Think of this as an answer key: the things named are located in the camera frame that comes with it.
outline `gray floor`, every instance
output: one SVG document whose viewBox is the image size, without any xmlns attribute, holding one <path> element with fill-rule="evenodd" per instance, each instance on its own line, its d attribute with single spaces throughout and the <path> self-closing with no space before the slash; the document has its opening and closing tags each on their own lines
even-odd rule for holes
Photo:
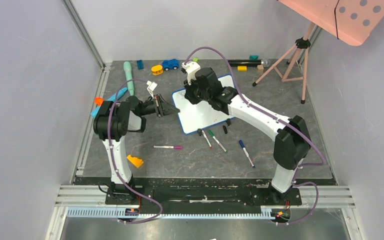
<svg viewBox="0 0 384 240">
<path fill-rule="evenodd" d="M 229 73 L 222 60 L 200 60 L 201 67 L 211 67 L 218 76 Z M 149 79 L 158 83 L 154 93 L 160 93 L 166 101 L 172 103 L 172 92 L 183 87 L 186 79 L 179 69 L 164 72 L 161 75 L 151 74 L 151 67 L 161 64 L 160 60 L 144 61 L 145 68 L 137 69 L 136 61 L 132 61 L 133 77 Z M 287 65 L 278 65 L 281 72 Z M 234 74 L 242 92 L 251 100 L 276 113 L 294 117 L 299 115 L 307 123 L 311 139 L 322 153 L 325 148 L 320 135 L 311 100 L 301 104 L 302 81 L 281 82 L 275 71 L 272 71 L 256 87 L 252 83 L 261 75 L 255 68 L 248 68 L 246 72 Z M 300 77 L 301 73 L 294 67 L 290 77 Z M 123 61 L 112 63 L 111 71 L 105 89 L 104 97 L 111 96 L 120 85 L 126 81 L 123 71 Z M 135 82 L 135 95 L 140 100 L 146 100 L 149 94 L 146 84 Z M 134 157 L 143 159 L 144 164 L 139 168 L 130 165 L 135 177 L 184 177 L 184 178 L 272 178 L 275 174 L 276 162 L 273 159 L 274 143 L 271 139 L 252 127 L 250 124 L 233 119 L 228 127 L 228 134 L 224 134 L 222 124 L 211 127 L 216 137 L 228 149 L 225 154 L 215 145 L 209 149 L 203 137 L 198 134 L 185 135 L 182 132 L 177 114 L 158 118 L 156 115 L 145 116 L 146 130 L 143 133 L 130 132 L 126 136 L 126 151 Z M 255 168 L 247 160 L 238 140 L 243 140 L 245 146 L 255 163 Z M 154 149 L 152 145 L 182 145 L 182 150 Z M 305 163 L 318 163 L 320 158 L 311 149 L 305 158 Z M 93 136 L 83 176 L 109 177 L 110 165 L 104 145 L 96 135 Z M 298 174 L 299 178 L 330 179 L 332 172 L 329 166 L 309 167 Z"/>
<path fill-rule="evenodd" d="M 292 219 L 307 209 L 293 209 Z M 157 219 L 124 225 L 110 218 L 73 218 L 65 220 L 62 240 L 349 240 L 340 209 L 316 209 L 307 220 L 289 226 L 275 226 L 259 219 Z"/>
</svg>

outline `green marker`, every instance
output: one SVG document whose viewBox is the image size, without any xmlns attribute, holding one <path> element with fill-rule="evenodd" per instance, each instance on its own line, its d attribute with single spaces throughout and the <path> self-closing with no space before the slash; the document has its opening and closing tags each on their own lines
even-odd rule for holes
<svg viewBox="0 0 384 240">
<path fill-rule="evenodd" d="M 132 65 L 130 64 L 130 62 L 125 61 L 123 64 L 123 69 L 124 69 L 124 72 L 126 73 L 126 81 L 131 80 L 133 77 L 132 77 Z M 133 81 L 129 81 L 127 83 L 127 89 L 128 89 L 128 92 L 130 93 L 130 96 L 135 95 L 135 85 L 133 84 Z"/>
<path fill-rule="evenodd" d="M 211 130 L 208 130 L 209 135 L 215 140 L 215 142 L 223 149 L 225 153 L 228 153 L 226 148 L 219 142 L 219 140 L 214 136 L 213 132 Z"/>
</svg>

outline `tripod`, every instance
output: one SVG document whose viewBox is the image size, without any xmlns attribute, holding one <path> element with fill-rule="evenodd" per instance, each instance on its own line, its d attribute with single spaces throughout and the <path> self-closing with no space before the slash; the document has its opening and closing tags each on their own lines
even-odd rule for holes
<svg viewBox="0 0 384 240">
<path fill-rule="evenodd" d="M 307 85 L 307 65 L 308 65 L 308 59 L 309 59 L 309 47 L 311 45 L 309 41 L 309 36 L 311 32 L 313 31 L 315 24 L 313 22 L 310 23 L 310 26 L 307 29 L 307 32 L 305 35 L 295 41 L 295 44 L 281 57 L 279 60 L 277 60 L 267 71 L 261 75 L 257 81 L 252 83 L 252 86 L 255 87 L 257 84 L 263 80 L 263 78 L 269 74 L 271 70 L 275 70 L 277 74 L 282 78 L 282 82 L 290 82 L 290 81 L 296 81 L 296 80 L 302 80 L 302 97 L 301 97 L 301 104 L 306 103 L 306 85 Z M 277 68 L 277 65 L 284 59 L 286 56 L 288 56 L 292 50 L 295 49 L 295 52 L 293 53 L 292 57 L 286 62 L 289 66 L 287 67 L 285 73 L 282 75 L 282 73 Z M 295 62 L 297 61 L 298 56 L 300 55 L 301 51 L 305 49 L 304 51 L 304 64 L 303 64 L 303 73 L 301 77 L 294 77 L 294 78 L 288 78 L 289 73 L 292 70 L 292 67 L 294 66 Z"/>
</svg>

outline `wall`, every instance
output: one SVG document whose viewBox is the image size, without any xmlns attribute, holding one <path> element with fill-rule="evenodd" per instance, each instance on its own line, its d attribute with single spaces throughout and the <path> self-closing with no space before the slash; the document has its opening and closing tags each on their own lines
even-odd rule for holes
<svg viewBox="0 0 384 240">
<path fill-rule="evenodd" d="M 275 0 L 73 0 L 105 62 L 185 59 L 210 46 L 227 58 L 281 57 L 309 21 Z M 208 50 L 200 59 L 217 59 Z"/>
<path fill-rule="evenodd" d="M 42 240 L 100 70 L 60 0 L 0 0 L 0 239 Z"/>
<path fill-rule="evenodd" d="M 333 169 L 351 189 L 367 239 L 384 239 L 384 19 L 358 47 L 324 31 L 308 70 Z"/>
</svg>

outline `mint green tube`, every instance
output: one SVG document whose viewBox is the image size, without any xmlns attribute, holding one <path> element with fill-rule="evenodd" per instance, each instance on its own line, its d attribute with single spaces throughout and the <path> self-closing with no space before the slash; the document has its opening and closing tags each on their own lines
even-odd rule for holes
<svg viewBox="0 0 384 240">
<path fill-rule="evenodd" d="M 126 73 L 126 81 L 131 80 L 132 77 L 132 65 L 130 65 L 130 62 L 125 61 L 123 64 L 124 72 Z M 130 93 L 130 96 L 135 95 L 135 85 L 133 85 L 133 81 L 130 81 L 127 83 L 127 89 Z"/>
</svg>

